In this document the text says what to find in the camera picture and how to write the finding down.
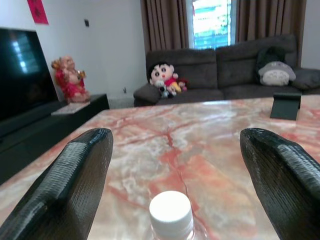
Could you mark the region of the dark grey sofa cushion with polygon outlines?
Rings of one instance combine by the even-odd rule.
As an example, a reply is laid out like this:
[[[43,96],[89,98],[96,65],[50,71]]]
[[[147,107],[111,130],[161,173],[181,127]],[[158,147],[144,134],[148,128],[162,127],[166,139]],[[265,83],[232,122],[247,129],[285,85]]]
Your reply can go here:
[[[292,86],[301,90],[313,90],[320,88],[320,70],[309,68],[298,68],[294,71],[295,80],[292,81]]]

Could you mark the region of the dark grey fabric sofa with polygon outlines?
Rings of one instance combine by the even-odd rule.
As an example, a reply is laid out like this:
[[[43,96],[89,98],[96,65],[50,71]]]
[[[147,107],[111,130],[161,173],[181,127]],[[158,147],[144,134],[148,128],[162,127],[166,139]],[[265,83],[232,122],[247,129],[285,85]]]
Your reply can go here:
[[[216,49],[175,49],[151,51],[146,55],[146,70],[166,62],[174,66],[180,78],[188,80],[187,91],[172,98],[162,98],[160,91],[146,83],[133,93],[134,106],[170,105],[207,101],[269,98],[274,93],[320,95],[320,87],[299,90],[287,86],[266,86],[258,78],[259,52],[271,47],[284,51],[284,62],[293,71],[297,65],[297,40],[293,34],[236,43]]]

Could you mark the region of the red paper wall decoration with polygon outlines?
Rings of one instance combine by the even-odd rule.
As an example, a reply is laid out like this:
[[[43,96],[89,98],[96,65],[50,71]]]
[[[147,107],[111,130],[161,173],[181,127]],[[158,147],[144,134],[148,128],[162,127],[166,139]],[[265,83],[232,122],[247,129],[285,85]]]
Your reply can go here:
[[[45,8],[42,0],[27,0],[33,21],[35,24],[48,25]]]

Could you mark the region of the black flat-screen television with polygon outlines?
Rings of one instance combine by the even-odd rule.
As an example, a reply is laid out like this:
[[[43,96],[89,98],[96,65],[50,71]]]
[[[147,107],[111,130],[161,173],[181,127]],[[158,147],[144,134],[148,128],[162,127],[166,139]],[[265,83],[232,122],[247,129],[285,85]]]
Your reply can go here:
[[[37,33],[0,28],[0,121],[57,99]]]

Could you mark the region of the brown curtain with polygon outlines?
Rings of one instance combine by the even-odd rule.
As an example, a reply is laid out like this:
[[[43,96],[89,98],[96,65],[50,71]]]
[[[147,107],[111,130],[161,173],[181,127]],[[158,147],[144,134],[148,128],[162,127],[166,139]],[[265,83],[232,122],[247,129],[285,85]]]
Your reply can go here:
[[[300,66],[306,7],[307,0],[236,0],[235,42],[292,34]]]
[[[140,0],[145,52],[189,47],[186,0]]]

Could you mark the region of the black box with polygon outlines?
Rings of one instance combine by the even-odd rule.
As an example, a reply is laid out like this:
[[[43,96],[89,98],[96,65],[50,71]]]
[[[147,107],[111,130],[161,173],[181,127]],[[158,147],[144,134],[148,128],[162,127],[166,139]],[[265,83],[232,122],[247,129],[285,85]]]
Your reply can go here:
[[[301,93],[274,93],[270,118],[295,121],[301,107],[301,97]]]

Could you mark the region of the black-haired boy plush doll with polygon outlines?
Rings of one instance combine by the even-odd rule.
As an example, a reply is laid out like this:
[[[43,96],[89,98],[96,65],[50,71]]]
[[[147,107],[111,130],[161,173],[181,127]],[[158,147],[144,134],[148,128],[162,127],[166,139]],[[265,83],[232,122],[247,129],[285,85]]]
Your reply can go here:
[[[156,63],[148,71],[149,83],[160,91],[162,98],[173,98],[182,91],[178,77],[174,66],[166,62]]]

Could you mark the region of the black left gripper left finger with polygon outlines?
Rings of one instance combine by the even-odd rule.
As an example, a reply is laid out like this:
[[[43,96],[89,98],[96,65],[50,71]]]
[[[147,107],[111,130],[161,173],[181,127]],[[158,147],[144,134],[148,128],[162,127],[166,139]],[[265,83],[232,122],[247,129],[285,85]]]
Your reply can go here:
[[[107,128],[90,129],[69,141],[0,226],[0,240],[87,240],[113,143]]]

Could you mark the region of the small red plush toy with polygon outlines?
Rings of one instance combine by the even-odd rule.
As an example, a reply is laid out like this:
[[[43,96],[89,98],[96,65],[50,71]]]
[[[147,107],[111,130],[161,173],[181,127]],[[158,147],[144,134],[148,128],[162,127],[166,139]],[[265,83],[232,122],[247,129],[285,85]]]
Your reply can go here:
[[[186,92],[188,90],[188,80],[185,78],[178,78],[177,79],[177,84],[181,88],[182,92]]]

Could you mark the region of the window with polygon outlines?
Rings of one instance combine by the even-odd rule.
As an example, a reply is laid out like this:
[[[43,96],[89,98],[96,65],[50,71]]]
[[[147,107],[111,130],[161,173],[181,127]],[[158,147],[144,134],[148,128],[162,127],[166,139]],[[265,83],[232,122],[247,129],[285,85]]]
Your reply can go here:
[[[192,49],[216,49],[236,42],[238,0],[185,0]]]

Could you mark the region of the clear white-capped plastic bottle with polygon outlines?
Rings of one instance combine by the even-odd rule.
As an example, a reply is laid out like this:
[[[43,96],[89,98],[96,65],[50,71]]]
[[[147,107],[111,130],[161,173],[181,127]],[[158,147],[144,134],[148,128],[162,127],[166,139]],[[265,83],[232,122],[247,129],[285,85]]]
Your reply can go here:
[[[209,240],[206,228],[193,216],[189,198],[168,190],[149,204],[150,227],[145,240]]]

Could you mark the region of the black tv cabinet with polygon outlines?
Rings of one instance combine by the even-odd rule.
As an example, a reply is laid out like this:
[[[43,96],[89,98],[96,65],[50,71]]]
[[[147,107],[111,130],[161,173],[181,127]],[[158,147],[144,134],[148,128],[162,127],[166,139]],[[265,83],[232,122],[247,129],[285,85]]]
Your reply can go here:
[[[0,137],[0,186],[101,111],[110,108],[106,94],[67,115],[50,115]]]

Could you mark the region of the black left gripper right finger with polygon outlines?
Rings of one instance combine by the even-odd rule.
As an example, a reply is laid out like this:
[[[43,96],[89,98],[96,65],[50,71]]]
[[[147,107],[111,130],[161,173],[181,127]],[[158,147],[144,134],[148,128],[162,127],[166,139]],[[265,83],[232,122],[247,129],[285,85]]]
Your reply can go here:
[[[280,240],[320,240],[320,163],[298,143],[262,128],[240,132],[258,199]]]

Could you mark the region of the grey totoro plush cushion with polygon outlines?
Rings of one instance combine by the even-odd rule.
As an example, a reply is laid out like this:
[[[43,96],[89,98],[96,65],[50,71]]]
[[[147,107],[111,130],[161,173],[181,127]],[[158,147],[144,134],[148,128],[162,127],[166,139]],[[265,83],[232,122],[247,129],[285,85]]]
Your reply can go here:
[[[281,61],[267,63],[258,74],[260,83],[264,86],[288,86],[290,81],[296,79],[293,69]]]

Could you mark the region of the red laughing buddha statue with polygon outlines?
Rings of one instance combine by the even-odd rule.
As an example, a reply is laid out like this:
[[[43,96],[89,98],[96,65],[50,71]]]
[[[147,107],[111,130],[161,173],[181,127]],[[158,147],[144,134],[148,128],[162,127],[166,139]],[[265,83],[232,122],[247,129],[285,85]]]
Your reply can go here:
[[[60,87],[68,103],[85,103],[90,100],[90,93],[85,88],[86,73],[76,70],[71,56],[63,56],[51,62],[54,69],[54,79]]]

